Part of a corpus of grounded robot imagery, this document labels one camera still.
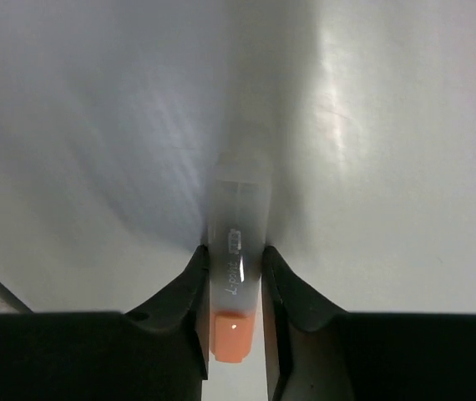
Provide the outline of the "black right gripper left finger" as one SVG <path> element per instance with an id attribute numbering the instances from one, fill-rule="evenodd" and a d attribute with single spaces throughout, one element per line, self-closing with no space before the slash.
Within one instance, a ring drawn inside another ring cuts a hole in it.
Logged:
<path id="1" fill-rule="evenodd" d="M 133 310 L 0 314 L 0 400 L 198 400 L 209 253 Z"/>

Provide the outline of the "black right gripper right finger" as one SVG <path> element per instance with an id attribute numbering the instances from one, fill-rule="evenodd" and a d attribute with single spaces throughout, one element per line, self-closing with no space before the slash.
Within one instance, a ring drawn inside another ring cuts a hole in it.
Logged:
<path id="1" fill-rule="evenodd" d="M 271 400 L 476 400 L 476 314 L 348 312 L 262 255 Z"/>

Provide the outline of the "clear orange lead case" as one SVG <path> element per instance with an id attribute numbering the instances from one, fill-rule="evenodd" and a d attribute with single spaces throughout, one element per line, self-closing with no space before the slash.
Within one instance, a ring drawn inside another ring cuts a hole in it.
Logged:
<path id="1" fill-rule="evenodd" d="M 223 363 L 249 355 L 256 321 L 261 258 L 271 203 L 271 172 L 258 156 L 226 151 L 208 198 L 210 351 Z"/>

